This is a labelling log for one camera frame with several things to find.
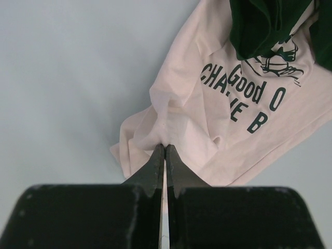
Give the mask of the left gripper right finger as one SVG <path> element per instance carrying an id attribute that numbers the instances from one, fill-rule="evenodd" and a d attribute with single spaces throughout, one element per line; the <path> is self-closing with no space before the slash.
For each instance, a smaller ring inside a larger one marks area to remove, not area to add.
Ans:
<path id="1" fill-rule="evenodd" d="M 168 193 L 178 198 L 185 188 L 210 187 L 193 170 L 183 163 L 174 145 L 168 145 L 165 152 Z"/>

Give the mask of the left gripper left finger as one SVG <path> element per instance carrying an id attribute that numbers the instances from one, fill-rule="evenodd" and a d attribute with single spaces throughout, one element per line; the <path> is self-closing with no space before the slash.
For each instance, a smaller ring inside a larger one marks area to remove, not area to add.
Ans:
<path id="1" fill-rule="evenodd" d="M 158 144 L 148 161 L 121 185 L 140 186 L 148 197 L 161 197 L 164 174 L 164 146 Z"/>

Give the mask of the white green raglan t-shirt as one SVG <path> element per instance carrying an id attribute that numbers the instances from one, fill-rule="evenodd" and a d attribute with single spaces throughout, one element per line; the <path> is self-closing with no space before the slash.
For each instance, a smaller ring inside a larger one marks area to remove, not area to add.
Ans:
<path id="1" fill-rule="evenodd" d="M 330 1 L 200 1 L 110 148 L 124 176 L 171 144 L 208 184 L 254 178 L 331 120 L 329 34 Z"/>

